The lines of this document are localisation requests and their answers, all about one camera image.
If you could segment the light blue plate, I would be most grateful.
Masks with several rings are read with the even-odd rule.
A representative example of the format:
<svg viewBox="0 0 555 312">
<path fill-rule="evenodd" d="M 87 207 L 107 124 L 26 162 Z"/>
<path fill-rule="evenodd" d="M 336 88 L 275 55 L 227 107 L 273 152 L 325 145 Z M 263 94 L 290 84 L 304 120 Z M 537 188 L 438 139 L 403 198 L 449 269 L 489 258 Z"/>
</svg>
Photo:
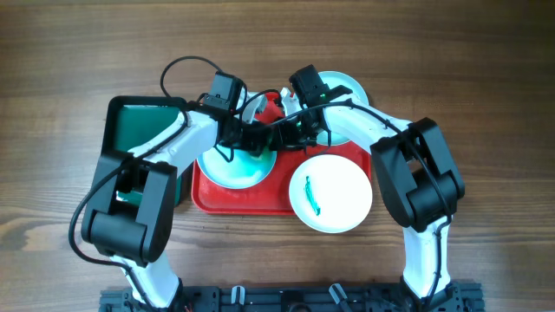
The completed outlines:
<svg viewBox="0 0 555 312">
<path fill-rule="evenodd" d="M 228 189 L 245 189 L 262 182 L 277 161 L 277 152 L 268 149 L 254 156 L 246 151 L 217 145 L 202 153 L 200 170 L 214 184 Z"/>
</svg>

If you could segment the pale green plate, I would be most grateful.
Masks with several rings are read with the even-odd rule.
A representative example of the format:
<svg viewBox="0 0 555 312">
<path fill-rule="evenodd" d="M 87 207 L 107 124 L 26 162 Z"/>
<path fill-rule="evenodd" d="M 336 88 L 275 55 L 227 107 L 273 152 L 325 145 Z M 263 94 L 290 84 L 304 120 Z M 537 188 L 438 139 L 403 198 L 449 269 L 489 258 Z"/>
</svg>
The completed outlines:
<svg viewBox="0 0 555 312">
<path fill-rule="evenodd" d="M 343 85 L 349 89 L 351 89 L 352 94 L 347 94 L 340 98 L 340 101 L 343 98 L 353 98 L 354 96 L 358 97 L 361 103 L 365 106 L 371 106 L 371 101 L 369 100 L 367 92 L 364 90 L 362 85 L 352 78 L 349 75 L 346 75 L 342 72 L 337 71 L 320 71 L 319 73 L 320 78 L 324 83 L 328 85 L 329 88 L 335 88 L 339 85 Z M 318 134 L 317 136 L 317 144 L 320 146 L 327 146 L 328 145 L 328 134 L 327 132 L 323 131 Z M 342 144 L 348 143 L 349 140 L 346 137 L 343 137 L 337 133 L 331 133 L 330 136 L 330 145 L 331 146 L 340 146 Z"/>
</svg>

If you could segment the white plate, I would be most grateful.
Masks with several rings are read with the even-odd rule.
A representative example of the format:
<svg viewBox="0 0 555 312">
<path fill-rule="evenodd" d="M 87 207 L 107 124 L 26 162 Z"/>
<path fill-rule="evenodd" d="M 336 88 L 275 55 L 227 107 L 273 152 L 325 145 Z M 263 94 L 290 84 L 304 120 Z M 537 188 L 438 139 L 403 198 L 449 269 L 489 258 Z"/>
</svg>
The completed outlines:
<svg viewBox="0 0 555 312">
<path fill-rule="evenodd" d="M 368 216 L 373 191 L 355 162 L 325 154 L 306 160 L 292 174 L 289 200 L 307 226 L 336 234 L 356 228 Z"/>
</svg>

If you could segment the green yellow sponge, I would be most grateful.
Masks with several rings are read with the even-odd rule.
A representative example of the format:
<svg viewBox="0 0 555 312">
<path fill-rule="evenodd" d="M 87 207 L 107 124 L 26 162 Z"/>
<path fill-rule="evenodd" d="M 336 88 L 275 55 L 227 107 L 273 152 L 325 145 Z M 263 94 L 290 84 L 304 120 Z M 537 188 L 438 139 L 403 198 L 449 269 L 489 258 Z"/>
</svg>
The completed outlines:
<svg viewBox="0 0 555 312">
<path fill-rule="evenodd" d="M 260 158 L 266 155 L 269 152 L 267 147 L 257 148 L 254 151 L 250 151 L 249 154 L 254 158 Z"/>
</svg>

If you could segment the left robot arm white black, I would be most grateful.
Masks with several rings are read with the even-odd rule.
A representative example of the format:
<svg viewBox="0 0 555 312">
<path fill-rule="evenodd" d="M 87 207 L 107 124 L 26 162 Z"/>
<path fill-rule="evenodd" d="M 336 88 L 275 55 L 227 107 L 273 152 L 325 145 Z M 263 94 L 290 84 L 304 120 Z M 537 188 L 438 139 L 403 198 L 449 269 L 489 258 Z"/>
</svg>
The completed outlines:
<svg viewBox="0 0 555 312">
<path fill-rule="evenodd" d="M 120 268 L 131 285 L 122 307 L 133 311 L 187 311 L 182 280 L 165 248 L 173 227 L 176 188 L 182 173 L 216 145 L 259 151 L 256 126 L 246 109 L 259 110 L 266 93 L 248 93 L 238 77 L 219 71 L 196 101 L 165 94 L 120 95 L 108 103 L 93 184 L 75 209 L 69 242 L 81 259 Z M 173 121 L 150 140 L 127 150 L 114 143 L 121 112 L 175 111 Z"/>
</svg>

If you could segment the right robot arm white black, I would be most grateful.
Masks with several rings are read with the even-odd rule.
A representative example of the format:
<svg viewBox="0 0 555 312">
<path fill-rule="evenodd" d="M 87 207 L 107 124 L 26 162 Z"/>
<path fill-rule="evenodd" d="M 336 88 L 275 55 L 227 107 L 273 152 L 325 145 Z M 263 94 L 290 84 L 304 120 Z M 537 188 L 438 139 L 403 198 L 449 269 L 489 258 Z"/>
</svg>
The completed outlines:
<svg viewBox="0 0 555 312">
<path fill-rule="evenodd" d="M 399 120 L 359 105 L 351 88 L 330 87 L 312 65 L 289 82 L 297 99 L 284 106 L 283 119 L 271 123 L 270 148 L 304 150 L 326 131 L 367 149 L 383 203 L 403 229 L 402 285 L 415 309 L 430 311 L 451 300 L 447 234 L 465 186 L 439 126 L 429 118 Z"/>
</svg>

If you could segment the red plastic tray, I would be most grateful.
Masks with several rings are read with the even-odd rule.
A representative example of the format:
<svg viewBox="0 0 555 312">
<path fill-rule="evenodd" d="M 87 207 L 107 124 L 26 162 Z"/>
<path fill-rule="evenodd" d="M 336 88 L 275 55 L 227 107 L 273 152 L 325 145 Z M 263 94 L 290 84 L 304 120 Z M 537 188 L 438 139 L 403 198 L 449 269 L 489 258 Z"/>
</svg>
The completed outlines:
<svg viewBox="0 0 555 312">
<path fill-rule="evenodd" d="M 271 173 L 260 183 L 245 189 L 228 189 L 214 184 L 193 164 L 191 197 L 194 204 L 208 214 L 292 215 L 289 184 L 295 170 L 312 154 L 330 153 L 355 162 L 371 176 L 371 156 L 353 142 L 340 146 L 313 146 L 304 151 L 277 152 Z"/>
</svg>

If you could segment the dark green tray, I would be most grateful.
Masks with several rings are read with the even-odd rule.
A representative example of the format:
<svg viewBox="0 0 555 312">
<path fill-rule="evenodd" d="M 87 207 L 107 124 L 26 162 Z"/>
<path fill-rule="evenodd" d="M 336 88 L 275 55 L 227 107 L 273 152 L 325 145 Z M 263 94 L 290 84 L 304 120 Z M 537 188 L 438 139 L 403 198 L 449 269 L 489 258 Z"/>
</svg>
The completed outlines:
<svg viewBox="0 0 555 312">
<path fill-rule="evenodd" d="M 140 105 L 124 105 L 124 101 L 115 100 L 108 105 L 106 125 L 101 151 L 116 150 L 127 152 L 141 146 L 169 127 L 180 112 L 176 107 L 153 107 Z M 191 192 L 193 164 L 177 178 L 175 205 L 187 200 Z M 140 203 L 140 192 L 118 192 L 121 201 L 137 205 Z"/>
</svg>

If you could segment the black mounting rail base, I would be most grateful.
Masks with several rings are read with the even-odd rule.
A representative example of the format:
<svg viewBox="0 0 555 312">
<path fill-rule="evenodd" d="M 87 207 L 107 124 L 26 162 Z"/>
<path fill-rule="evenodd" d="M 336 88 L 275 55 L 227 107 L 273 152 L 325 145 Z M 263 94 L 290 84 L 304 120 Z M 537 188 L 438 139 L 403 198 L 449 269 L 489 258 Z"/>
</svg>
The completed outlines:
<svg viewBox="0 0 555 312">
<path fill-rule="evenodd" d="M 185 287 L 184 300 L 158 311 L 486 311 L 481 284 L 451 282 L 434 295 L 431 308 L 400 283 L 366 286 L 247 288 Z M 98 311 L 148 311 L 132 289 L 101 292 Z"/>
</svg>

